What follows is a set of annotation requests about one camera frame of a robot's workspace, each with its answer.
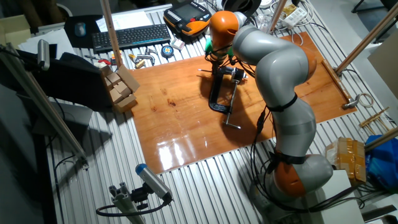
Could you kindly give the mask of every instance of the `cardboard package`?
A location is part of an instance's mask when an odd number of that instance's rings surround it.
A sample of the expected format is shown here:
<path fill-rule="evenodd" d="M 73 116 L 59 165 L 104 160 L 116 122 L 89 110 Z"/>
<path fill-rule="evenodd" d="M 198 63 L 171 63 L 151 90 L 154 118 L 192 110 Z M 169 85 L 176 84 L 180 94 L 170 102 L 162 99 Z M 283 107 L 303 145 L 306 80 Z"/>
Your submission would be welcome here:
<path fill-rule="evenodd" d="M 0 19 L 0 44 L 12 43 L 15 49 L 30 38 L 30 25 L 24 15 Z"/>
<path fill-rule="evenodd" d="M 347 171 L 351 185 L 366 183 L 365 149 L 362 142 L 340 137 L 326 147 L 326 158 L 337 169 Z"/>
<path fill-rule="evenodd" d="M 120 66 L 119 69 L 117 70 L 117 74 L 120 77 L 121 81 L 119 83 L 124 83 L 120 87 L 124 87 L 126 85 L 128 87 L 128 90 L 124 90 L 122 94 L 117 91 L 117 89 L 114 86 L 109 86 L 106 82 L 107 76 L 112 74 L 113 71 L 109 66 L 105 66 L 101 68 L 101 78 L 103 80 L 103 83 L 105 87 L 109 90 L 109 96 L 111 99 L 113 99 L 113 107 L 120 113 L 124 113 L 127 110 L 131 109 L 136 103 L 136 97 L 134 96 L 134 93 L 138 90 L 139 88 L 139 83 L 137 80 L 130 74 L 129 70 L 124 66 Z"/>

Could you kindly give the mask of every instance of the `keyboard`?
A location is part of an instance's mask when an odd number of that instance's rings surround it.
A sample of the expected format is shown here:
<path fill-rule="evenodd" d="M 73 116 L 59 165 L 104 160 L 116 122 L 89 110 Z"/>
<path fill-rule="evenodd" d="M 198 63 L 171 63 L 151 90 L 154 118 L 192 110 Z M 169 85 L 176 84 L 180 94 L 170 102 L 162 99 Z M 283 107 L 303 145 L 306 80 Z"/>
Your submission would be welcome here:
<path fill-rule="evenodd" d="M 94 53 L 112 51 L 108 32 L 91 35 Z M 165 24 L 128 28 L 116 31 L 120 49 L 131 49 L 170 42 L 171 37 Z"/>

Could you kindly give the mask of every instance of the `wooden board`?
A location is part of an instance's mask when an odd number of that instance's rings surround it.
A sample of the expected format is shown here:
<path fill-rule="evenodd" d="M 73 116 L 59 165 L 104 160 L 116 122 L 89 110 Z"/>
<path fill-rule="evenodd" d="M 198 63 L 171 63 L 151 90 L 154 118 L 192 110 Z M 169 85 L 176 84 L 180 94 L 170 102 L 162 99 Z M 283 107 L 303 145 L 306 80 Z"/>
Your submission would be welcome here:
<path fill-rule="evenodd" d="M 300 35 L 303 46 L 316 52 L 318 66 L 309 81 L 296 87 L 298 97 L 312 107 L 318 123 L 356 111 L 341 109 L 346 102 L 323 67 L 322 55 L 306 32 Z M 294 40 L 300 43 L 298 36 Z M 238 130 L 223 124 L 226 115 L 209 108 L 212 77 L 199 68 L 211 70 L 211 63 L 200 56 L 132 71 L 141 84 L 132 109 L 134 123 L 146 164 L 156 174 L 250 145 L 254 139 L 255 123 L 265 107 L 255 80 L 249 77 L 238 86 L 230 118 L 242 127 Z M 229 103 L 232 88 L 226 76 L 219 103 Z M 267 121 L 258 140 L 273 134 Z"/>

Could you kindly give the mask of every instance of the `small wooden block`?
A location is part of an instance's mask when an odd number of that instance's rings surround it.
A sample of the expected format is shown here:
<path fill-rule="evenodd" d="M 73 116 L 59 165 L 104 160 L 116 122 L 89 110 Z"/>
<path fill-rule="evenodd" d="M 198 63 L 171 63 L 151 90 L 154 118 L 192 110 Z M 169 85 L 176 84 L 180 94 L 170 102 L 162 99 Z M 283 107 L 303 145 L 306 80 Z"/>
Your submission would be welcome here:
<path fill-rule="evenodd" d="M 112 83 L 107 78 L 105 78 L 105 82 L 106 82 L 106 87 L 108 87 L 108 90 L 111 90 L 112 89 Z"/>
<path fill-rule="evenodd" d="M 129 87 L 124 84 L 124 82 L 119 82 L 114 88 L 123 96 L 123 98 L 128 97 L 131 94 Z"/>
<path fill-rule="evenodd" d="M 120 76 L 116 73 L 112 73 L 106 78 L 112 83 L 113 86 L 116 86 L 121 81 Z"/>
<path fill-rule="evenodd" d="M 115 88 L 109 91 L 109 93 L 111 94 L 113 103 L 116 104 L 123 100 L 123 96 Z"/>

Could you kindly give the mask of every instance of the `white paper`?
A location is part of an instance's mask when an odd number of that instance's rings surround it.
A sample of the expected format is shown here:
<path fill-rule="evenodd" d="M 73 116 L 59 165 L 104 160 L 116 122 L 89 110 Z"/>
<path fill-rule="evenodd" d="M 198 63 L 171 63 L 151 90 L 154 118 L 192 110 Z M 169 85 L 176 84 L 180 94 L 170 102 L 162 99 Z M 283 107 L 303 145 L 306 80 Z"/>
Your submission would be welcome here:
<path fill-rule="evenodd" d="M 49 44 L 57 45 L 57 59 L 60 59 L 64 52 L 68 52 L 75 55 L 72 45 L 70 44 L 67 33 L 64 29 L 48 32 L 44 35 L 32 37 L 26 40 L 25 43 L 21 43 L 18 47 L 26 52 L 37 54 L 37 44 L 39 40 L 45 40 Z"/>
<path fill-rule="evenodd" d="M 145 12 L 134 12 L 134 13 L 112 15 L 112 20 L 115 30 L 152 25 Z M 99 31 L 101 32 L 108 31 L 104 18 L 99 19 L 96 22 Z"/>

